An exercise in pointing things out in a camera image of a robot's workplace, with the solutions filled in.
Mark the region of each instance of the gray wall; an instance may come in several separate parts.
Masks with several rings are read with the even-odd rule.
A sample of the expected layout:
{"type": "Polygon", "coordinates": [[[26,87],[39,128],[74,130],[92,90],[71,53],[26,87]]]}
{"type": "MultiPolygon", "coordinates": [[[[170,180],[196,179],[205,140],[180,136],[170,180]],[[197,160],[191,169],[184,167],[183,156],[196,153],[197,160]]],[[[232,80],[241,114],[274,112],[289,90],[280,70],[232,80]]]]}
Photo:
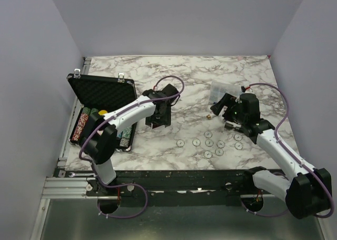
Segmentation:
{"type": "MultiPolygon", "coordinates": [[[[277,83],[290,96],[290,121],[300,153],[330,171],[337,203],[336,1],[303,0],[271,63],[277,83]]],[[[337,213],[330,222],[337,225],[337,213]]]]}
{"type": "Polygon", "coordinates": [[[301,0],[54,0],[85,56],[271,54],[301,0]]]}
{"type": "Polygon", "coordinates": [[[0,239],[29,239],[82,64],[52,0],[0,0],[0,239]]]}

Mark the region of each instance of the cable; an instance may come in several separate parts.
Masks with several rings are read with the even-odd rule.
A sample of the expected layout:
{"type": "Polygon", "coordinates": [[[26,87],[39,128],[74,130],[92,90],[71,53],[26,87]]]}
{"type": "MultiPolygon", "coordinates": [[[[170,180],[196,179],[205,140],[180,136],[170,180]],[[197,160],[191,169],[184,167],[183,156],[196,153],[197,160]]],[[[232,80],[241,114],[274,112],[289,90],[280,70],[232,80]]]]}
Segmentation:
{"type": "Polygon", "coordinates": [[[100,203],[98,203],[97,204],[97,208],[100,211],[100,214],[105,215],[105,216],[110,217],[110,218],[116,218],[116,219],[131,219],[131,218],[135,218],[135,217],[139,216],[141,213],[143,213],[146,210],[147,202],[148,202],[148,196],[147,196],[147,192],[146,192],[145,188],[142,187],[141,185],[134,184],[134,183],[129,183],[129,184],[121,184],[121,185],[109,186],[109,185],[104,184],[103,182],[101,182],[101,184],[102,184],[102,186],[104,186],[106,188],[119,188],[119,187],[130,186],[130,185],[139,187],[144,192],[144,194],[145,194],[145,204],[144,204],[143,208],[138,213],[136,213],[134,215],[119,216],[119,215],[112,215],[112,214],[104,214],[101,211],[100,203]]]}
{"type": "MultiPolygon", "coordinates": [[[[273,174],[276,175],[276,176],[282,176],[282,177],[288,179],[283,173],[275,172],[275,173],[273,173],[273,174]]],[[[265,214],[260,214],[260,213],[258,213],[258,212],[254,212],[254,211],[249,210],[249,209],[244,205],[244,203],[243,203],[242,201],[241,201],[241,205],[242,205],[243,208],[246,210],[246,212],[248,212],[248,213],[250,213],[250,214],[252,214],[252,215],[260,216],[260,217],[268,217],[268,218],[271,218],[271,217],[279,217],[279,216],[285,215],[285,214],[288,213],[288,211],[289,211],[288,209],[286,209],[285,211],[280,212],[280,213],[275,214],[275,215],[265,215],[265,214]]]]}
{"type": "Polygon", "coordinates": [[[282,120],[279,122],[279,124],[277,124],[276,128],[275,128],[275,138],[277,141],[279,141],[280,145],[282,146],[282,148],[288,152],[288,154],[297,162],[299,163],[304,169],[306,169],[314,178],[315,180],[321,185],[321,187],[323,188],[325,194],[327,195],[328,199],[329,199],[329,202],[330,202],[330,211],[326,214],[326,215],[315,215],[316,217],[318,218],[328,218],[330,217],[334,210],[335,210],[335,204],[334,204],[334,201],[332,199],[332,196],[329,192],[329,190],[327,189],[327,187],[324,185],[324,183],[320,180],[320,178],[318,178],[318,176],[309,168],[307,167],[305,164],[302,164],[301,160],[299,160],[295,154],[293,154],[287,147],[286,145],[280,140],[279,138],[279,135],[278,135],[278,130],[280,128],[280,126],[284,123],[284,121],[288,118],[289,116],[289,103],[288,103],[288,99],[287,97],[285,97],[284,93],[278,89],[278,87],[272,85],[272,84],[269,84],[269,83],[253,83],[253,84],[250,84],[248,88],[250,88],[251,86],[256,86],[256,85],[263,85],[263,86],[269,86],[269,87],[272,87],[273,89],[277,90],[281,95],[282,97],[284,98],[284,101],[285,101],[285,105],[286,105],[286,113],[285,113],[285,116],[282,118],[282,120]]]}
{"type": "Polygon", "coordinates": [[[283,212],[281,212],[281,213],[279,213],[279,214],[276,214],[276,215],[265,215],[265,214],[260,214],[260,213],[258,213],[258,212],[253,212],[253,211],[251,211],[251,210],[249,210],[244,204],[243,204],[243,202],[241,201],[241,205],[243,206],[243,208],[246,210],[246,212],[248,212],[248,213],[250,213],[250,214],[252,214],[252,215],[257,215],[257,216],[260,216],[260,217],[279,217],[279,216],[282,216],[282,215],[285,215],[286,213],[288,213],[288,209],[287,210],[285,210],[285,211],[283,211],[283,212]]]}
{"type": "Polygon", "coordinates": [[[162,77],[161,79],[159,79],[159,81],[157,81],[155,87],[159,84],[159,82],[161,82],[162,80],[166,79],[166,78],[176,78],[178,79],[181,84],[182,84],[182,89],[175,95],[172,95],[172,96],[168,96],[168,97],[164,97],[164,98],[156,98],[156,99],[147,99],[145,101],[142,101],[140,103],[135,103],[123,110],[121,110],[120,112],[116,113],[115,115],[111,116],[110,118],[106,119],[105,121],[103,121],[101,124],[99,124],[99,126],[96,127],[96,129],[94,129],[94,131],[92,131],[92,133],[90,134],[90,136],[86,139],[86,141],[83,143],[82,145],[82,148],[80,149],[80,152],[78,154],[78,157],[81,159],[81,160],[84,160],[84,161],[87,161],[87,162],[90,162],[91,163],[91,168],[94,172],[94,174],[96,175],[96,178],[98,179],[98,181],[100,182],[100,184],[106,188],[118,188],[118,187],[123,187],[123,186],[137,186],[139,187],[145,194],[145,205],[144,207],[142,208],[141,211],[139,211],[138,213],[134,214],[134,215],[131,215],[131,216],[114,216],[114,215],[109,215],[109,214],[103,214],[100,210],[100,205],[98,204],[98,209],[100,210],[100,213],[107,216],[107,217],[112,217],[112,218],[118,218],[118,219],[128,219],[128,218],[133,218],[133,217],[136,217],[138,215],[140,215],[141,213],[143,213],[147,207],[147,192],[146,190],[139,184],[134,184],[134,183],[129,183],[129,184],[121,184],[121,185],[115,185],[115,186],[109,186],[105,183],[103,183],[103,181],[101,180],[101,178],[98,176],[97,174],[97,171],[96,169],[94,168],[93,166],[93,161],[89,158],[84,158],[82,156],[83,152],[84,152],[84,148],[87,146],[88,142],[93,138],[93,136],[96,134],[97,131],[100,130],[101,127],[103,127],[106,123],[108,123],[109,121],[113,120],[113,119],[116,119],[118,116],[120,116],[121,114],[125,113],[126,111],[129,111],[131,109],[133,109],[134,107],[138,107],[144,103],[148,103],[148,102],[156,102],[156,101],[165,101],[167,99],[172,99],[172,98],[176,98],[178,96],[181,95],[181,93],[184,91],[185,89],[185,83],[183,82],[183,80],[177,76],[174,76],[174,75],[168,75],[168,76],[164,76],[162,77]]]}

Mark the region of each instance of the hole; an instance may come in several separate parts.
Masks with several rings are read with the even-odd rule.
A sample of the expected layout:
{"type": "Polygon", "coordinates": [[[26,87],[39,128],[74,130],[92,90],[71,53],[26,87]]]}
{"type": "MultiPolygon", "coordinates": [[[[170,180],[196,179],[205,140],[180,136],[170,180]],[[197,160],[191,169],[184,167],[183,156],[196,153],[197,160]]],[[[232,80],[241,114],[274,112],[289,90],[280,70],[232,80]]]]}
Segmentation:
{"type": "Polygon", "coordinates": [[[230,182],[227,182],[226,184],[225,184],[225,187],[226,187],[226,189],[229,191],[229,190],[232,190],[232,183],[230,183],[230,182]]]}

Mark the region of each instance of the marble surface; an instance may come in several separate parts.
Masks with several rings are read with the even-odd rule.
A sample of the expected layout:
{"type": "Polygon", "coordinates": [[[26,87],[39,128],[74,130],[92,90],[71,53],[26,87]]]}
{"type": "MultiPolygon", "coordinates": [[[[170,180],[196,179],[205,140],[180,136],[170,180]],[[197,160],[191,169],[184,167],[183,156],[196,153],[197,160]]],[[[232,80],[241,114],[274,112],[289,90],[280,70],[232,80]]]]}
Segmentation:
{"type": "MultiPolygon", "coordinates": [[[[235,136],[235,131],[224,129],[222,118],[206,118],[210,113],[209,95],[212,81],[234,85],[268,82],[276,85],[269,59],[266,56],[113,56],[94,57],[90,75],[116,77],[125,73],[135,80],[137,95],[152,88],[161,77],[171,74],[185,82],[181,99],[172,108],[172,125],[150,129],[145,120],[138,123],[132,151],[114,153],[113,166],[117,170],[182,170],[182,169],[247,169],[256,166],[279,168],[266,152],[254,145],[249,138],[235,136]],[[212,142],[205,132],[210,131],[212,142]],[[200,146],[193,140],[199,139],[200,146]],[[184,141],[183,147],[177,141],[184,141]],[[223,155],[216,155],[217,142],[222,141],[223,155]]],[[[159,87],[172,83],[181,88],[180,82],[168,79],[159,87]]],[[[276,91],[264,86],[253,88],[260,100],[263,118],[273,125],[285,114],[284,105],[276,91]]],[[[284,140],[296,151],[296,143],[286,121],[280,128],[284,140]]],[[[67,170],[87,170],[87,162],[78,159],[79,147],[68,145],[67,170]]]]}

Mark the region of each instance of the green chip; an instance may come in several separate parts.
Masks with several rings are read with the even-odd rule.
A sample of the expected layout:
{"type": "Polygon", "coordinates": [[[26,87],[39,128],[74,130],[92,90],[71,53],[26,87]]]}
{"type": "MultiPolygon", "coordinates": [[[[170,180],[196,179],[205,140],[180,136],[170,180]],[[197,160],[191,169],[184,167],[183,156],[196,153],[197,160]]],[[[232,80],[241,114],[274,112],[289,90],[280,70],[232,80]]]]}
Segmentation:
{"type": "Polygon", "coordinates": [[[93,114],[93,113],[96,113],[96,112],[98,112],[98,109],[97,108],[92,108],[90,114],[93,114]]]}
{"type": "Polygon", "coordinates": [[[82,110],[82,114],[87,114],[87,115],[89,115],[89,114],[90,114],[90,108],[84,107],[83,110],[82,110]]]}
{"type": "Polygon", "coordinates": [[[130,137],[131,137],[131,131],[132,131],[132,127],[126,128],[125,130],[123,130],[123,135],[122,135],[122,137],[123,137],[123,138],[130,139],[130,137]]]}

